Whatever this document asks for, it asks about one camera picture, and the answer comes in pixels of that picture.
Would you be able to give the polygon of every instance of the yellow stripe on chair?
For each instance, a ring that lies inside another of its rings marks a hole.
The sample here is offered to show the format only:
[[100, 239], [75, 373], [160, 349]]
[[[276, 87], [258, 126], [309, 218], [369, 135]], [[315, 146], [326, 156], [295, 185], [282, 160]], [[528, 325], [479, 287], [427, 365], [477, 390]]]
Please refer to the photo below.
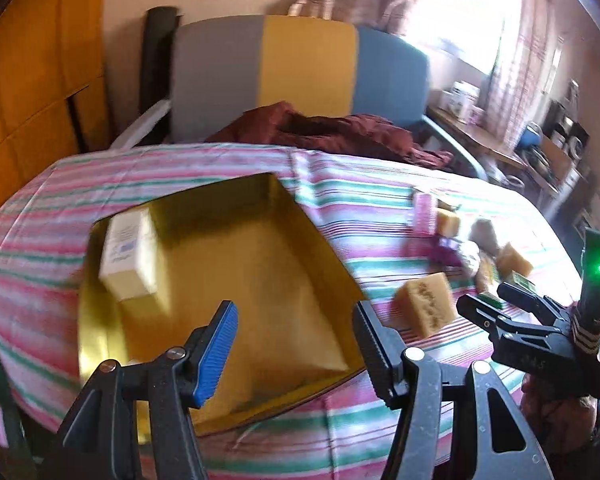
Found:
[[358, 34], [349, 23], [266, 16], [258, 106], [289, 101], [307, 116], [349, 115]]

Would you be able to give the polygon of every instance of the blue gripper pad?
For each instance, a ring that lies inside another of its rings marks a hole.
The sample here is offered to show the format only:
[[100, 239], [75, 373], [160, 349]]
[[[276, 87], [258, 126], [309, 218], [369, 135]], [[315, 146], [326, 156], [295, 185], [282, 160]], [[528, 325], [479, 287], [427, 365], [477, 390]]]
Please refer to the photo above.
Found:
[[194, 408], [202, 408], [216, 392], [237, 331], [238, 309], [231, 301], [223, 301], [192, 353], [191, 360], [198, 369], [192, 394]]

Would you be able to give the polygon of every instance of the window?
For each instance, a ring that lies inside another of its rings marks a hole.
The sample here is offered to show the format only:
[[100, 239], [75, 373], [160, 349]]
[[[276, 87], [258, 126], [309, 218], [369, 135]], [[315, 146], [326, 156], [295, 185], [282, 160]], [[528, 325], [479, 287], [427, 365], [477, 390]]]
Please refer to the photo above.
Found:
[[498, 52], [503, 19], [512, 10], [520, 13], [520, 1], [418, 0], [406, 39], [456, 54], [488, 74]]

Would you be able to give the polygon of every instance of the green packet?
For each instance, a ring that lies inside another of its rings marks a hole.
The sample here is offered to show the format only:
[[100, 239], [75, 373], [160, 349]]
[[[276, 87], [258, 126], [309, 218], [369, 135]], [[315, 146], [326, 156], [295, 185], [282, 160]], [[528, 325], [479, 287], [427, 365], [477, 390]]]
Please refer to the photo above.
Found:
[[524, 288], [533, 294], [538, 293], [538, 290], [536, 289], [534, 283], [526, 279], [522, 274], [519, 274], [515, 270], [512, 270], [511, 274], [507, 276], [504, 281], [509, 283], [510, 285], [517, 285], [521, 288]]
[[486, 304], [491, 305], [493, 308], [502, 310], [505, 305], [505, 301], [501, 300], [496, 294], [486, 290], [478, 294], [478, 299], [484, 301]]

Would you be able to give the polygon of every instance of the white armrest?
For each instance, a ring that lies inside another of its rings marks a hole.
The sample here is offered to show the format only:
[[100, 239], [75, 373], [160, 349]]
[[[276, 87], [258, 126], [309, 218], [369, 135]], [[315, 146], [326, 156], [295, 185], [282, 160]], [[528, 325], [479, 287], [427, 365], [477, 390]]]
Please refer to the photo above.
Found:
[[169, 110], [171, 110], [171, 101], [169, 99], [161, 99], [131, 123], [129, 127], [113, 141], [109, 149], [130, 150], [154, 129], [154, 126], [168, 113]]

